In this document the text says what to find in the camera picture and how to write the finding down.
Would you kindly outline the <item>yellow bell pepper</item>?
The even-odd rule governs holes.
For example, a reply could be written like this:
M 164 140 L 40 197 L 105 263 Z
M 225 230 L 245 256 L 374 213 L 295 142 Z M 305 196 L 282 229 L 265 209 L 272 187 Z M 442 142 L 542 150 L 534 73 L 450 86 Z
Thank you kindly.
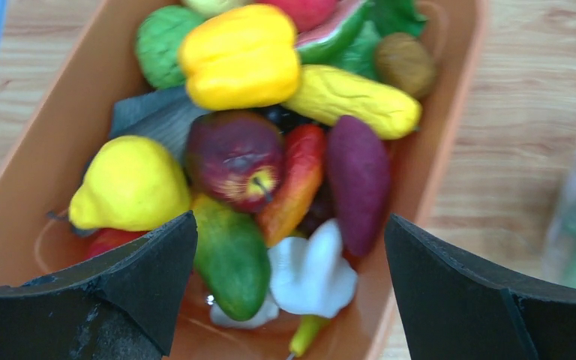
M 287 100 L 300 84 L 296 38 L 293 21 L 270 4 L 249 4 L 206 20 L 178 48 L 188 95 L 207 110 Z

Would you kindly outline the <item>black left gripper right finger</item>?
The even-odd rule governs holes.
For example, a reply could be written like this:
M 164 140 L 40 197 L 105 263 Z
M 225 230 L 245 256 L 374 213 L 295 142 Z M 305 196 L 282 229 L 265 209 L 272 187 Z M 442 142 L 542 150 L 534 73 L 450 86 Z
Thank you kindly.
M 576 359 L 576 289 L 497 265 L 397 215 L 385 249 L 413 359 Z

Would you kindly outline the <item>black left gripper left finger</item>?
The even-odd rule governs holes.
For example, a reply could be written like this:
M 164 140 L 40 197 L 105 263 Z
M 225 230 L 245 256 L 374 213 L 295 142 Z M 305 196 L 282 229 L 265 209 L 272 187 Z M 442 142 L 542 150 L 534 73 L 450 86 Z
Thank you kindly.
M 85 262 L 0 286 L 0 359 L 169 355 L 196 246 L 188 212 Z

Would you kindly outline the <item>dark red apple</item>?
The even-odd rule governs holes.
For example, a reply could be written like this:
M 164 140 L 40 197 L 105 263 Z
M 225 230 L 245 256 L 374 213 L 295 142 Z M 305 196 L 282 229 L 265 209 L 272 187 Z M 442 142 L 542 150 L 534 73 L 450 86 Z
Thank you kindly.
M 255 112 L 211 112 L 190 126 L 183 164 L 203 193 L 239 212 L 255 213 L 284 177 L 283 136 Z

